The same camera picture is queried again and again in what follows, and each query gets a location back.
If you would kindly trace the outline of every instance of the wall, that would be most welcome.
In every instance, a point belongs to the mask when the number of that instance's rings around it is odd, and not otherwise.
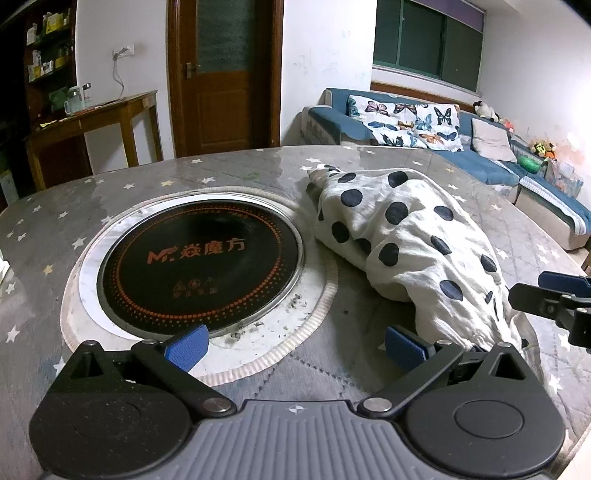
[[[135,44],[135,56],[118,61],[125,94],[158,90],[157,109],[164,158],[174,158],[166,63],[165,0],[78,0],[76,73],[80,85],[92,83],[93,100],[116,99],[121,87],[112,78],[113,50]],[[140,164],[155,161],[148,115],[136,117],[135,139]],[[127,166],[118,125],[86,134],[95,173]]]
[[[285,0],[281,143],[300,142],[300,112],[327,87],[369,90],[376,0]]]
[[[483,100],[526,140],[558,143],[591,207],[591,27],[560,0],[522,0],[519,9],[487,16]]]

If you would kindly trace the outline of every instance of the ridged gray surface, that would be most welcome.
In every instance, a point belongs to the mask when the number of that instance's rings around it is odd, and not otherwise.
[[[452,480],[414,457],[387,421],[343,401],[249,401],[206,420],[187,446],[134,480]],[[549,480],[537,475],[532,480]]]

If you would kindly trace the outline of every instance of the black cooktop surface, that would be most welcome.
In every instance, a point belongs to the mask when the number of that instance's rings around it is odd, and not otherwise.
[[[134,226],[99,274],[105,313],[144,338],[248,323],[282,297],[301,245],[286,218],[239,200],[173,207]]]

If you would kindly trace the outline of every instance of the table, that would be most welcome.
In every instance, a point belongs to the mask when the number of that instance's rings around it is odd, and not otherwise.
[[[164,159],[160,142],[160,129],[156,113],[156,93],[140,93],[139,95],[123,97],[114,102],[96,105],[92,109],[85,110],[76,115],[64,118],[58,122],[32,133],[27,138],[27,155],[33,174],[37,191],[45,190],[46,184],[43,178],[43,169],[39,161],[42,150],[51,144],[76,137],[84,133],[119,124],[127,165],[138,166],[138,153],[135,146],[134,126],[132,120],[145,110],[149,111],[152,136],[156,148],[156,159]]]
[[[554,240],[494,189],[425,150],[332,146],[251,150],[126,168],[56,186],[19,200],[0,215],[0,245],[12,265],[10,278],[0,284],[0,425],[9,432],[0,437],[0,478],[30,480],[41,472],[27,430],[34,410],[71,355],[60,331],[64,288],[84,247],[110,218],[163,195],[225,186],[264,189],[315,212],[306,172],[317,164],[315,160],[344,171],[402,167],[426,174],[456,196],[487,234],[509,286],[535,284],[543,270],[582,274]],[[222,394],[237,405],[245,398],[355,402],[399,375],[378,346],[392,316],[397,323],[414,323],[414,306],[386,300],[371,288],[362,271],[340,257],[337,264],[339,288],[322,325],[272,368],[218,387]],[[551,323],[537,317],[531,321],[536,329]],[[561,361],[568,359],[580,372],[591,362],[584,349],[572,347],[566,352],[559,338],[563,331],[553,327],[540,332],[540,345],[556,348]],[[588,383],[573,386],[566,373],[554,374],[562,377],[564,386],[558,395],[552,392],[555,402],[560,403],[560,395],[575,393],[591,398]],[[561,412],[568,416],[564,409]],[[576,443],[585,428],[586,424],[577,426],[571,441]]]

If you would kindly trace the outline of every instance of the blue gripper pad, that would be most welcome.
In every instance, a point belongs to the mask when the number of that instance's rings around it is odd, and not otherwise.
[[[538,277],[538,286],[549,290],[571,293],[579,298],[591,297],[591,284],[587,277],[564,275],[555,272],[542,272]]]
[[[188,372],[205,356],[209,347],[209,332],[201,325],[187,336],[164,347],[164,358]]]
[[[428,358],[427,349],[410,336],[388,327],[386,330],[386,353],[398,368],[410,372]]]

